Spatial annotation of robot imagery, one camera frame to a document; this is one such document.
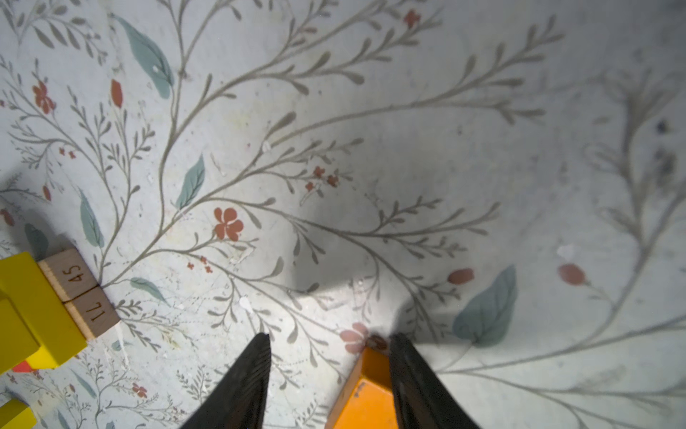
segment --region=orange block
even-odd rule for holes
[[[398,429],[388,357],[362,351],[324,429]]]

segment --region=yellow block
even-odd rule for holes
[[[14,368],[38,351],[38,343],[9,298],[0,292],[0,373]]]
[[[36,423],[31,408],[22,401],[10,399],[0,407],[0,429],[31,429]]]
[[[0,291],[40,345],[26,359],[31,368],[56,368],[86,348],[79,328],[28,253],[0,261]]]
[[[324,429],[398,429],[388,357],[366,347]]]

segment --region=small yellow block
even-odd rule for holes
[[[0,261],[0,290],[40,345],[26,359],[31,368],[56,368],[86,348],[86,339],[28,253]]]
[[[10,399],[0,407],[0,429],[31,429],[37,423],[31,408],[22,401]]]
[[[366,347],[324,429],[398,429],[388,356]]]
[[[40,347],[29,328],[14,309],[9,298],[0,292],[0,373],[14,368]]]

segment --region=orange flower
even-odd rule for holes
[[[351,354],[357,354],[364,349],[369,336],[369,330],[360,322],[353,323],[353,331],[345,330],[339,335],[345,344],[345,350]]]
[[[219,224],[215,225],[215,233],[220,240],[224,237],[228,237],[231,241],[238,241],[238,233],[243,231],[243,222],[236,220],[235,222],[229,224],[229,222],[235,220],[238,215],[234,209],[226,209],[222,213],[222,209],[217,207],[214,211],[215,218],[219,221]]]
[[[121,108],[121,103],[123,102],[123,95],[121,94],[121,84],[114,79],[112,79],[110,94],[112,95],[112,103],[114,103],[116,107]]]
[[[471,268],[455,270],[448,276],[448,282],[456,285],[465,284],[472,280],[474,280],[474,270]]]
[[[10,214],[9,211],[2,209],[0,210],[0,216],[2,216],[5,219],[5,223],[10,225],[11,227],[14,226],[14,218]]]
[[[572,286],[587,284],[586,273],[576,264],[565,264],[558,267],[558,274],[565,283]]]
[[[410,9],[407,15],[405,15],[405,18],[403,18],[403,21],[405,21],[405,24],[407,24],[407,28],[411,29],[414,27],[414,24],[419,22],[420,19],[422,19],[422,16],[414,9]]]
[[[338,186],[338,177],[337,176],[329,176],[327,179],[327,183],[333,187],[337,187]]]
[[[139,386],[138,384],[134,383],[131,390],[133,390],[139,397],[147,397],[147,389],[143,386]]]
[[[34,86],[34,94],[36,95],[36,105],[43,110],[44,114],[55,110],[55,103],[47,96],[47,86],[43,81],[38,81],[38,86]]]

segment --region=floral pattern surface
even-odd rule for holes
[[[0,2],[1,255],[121,317],[3,400],[177,427],[266,332],[322,428],[400,331],[483,428],[682,428],[686,7],[610,3]]]

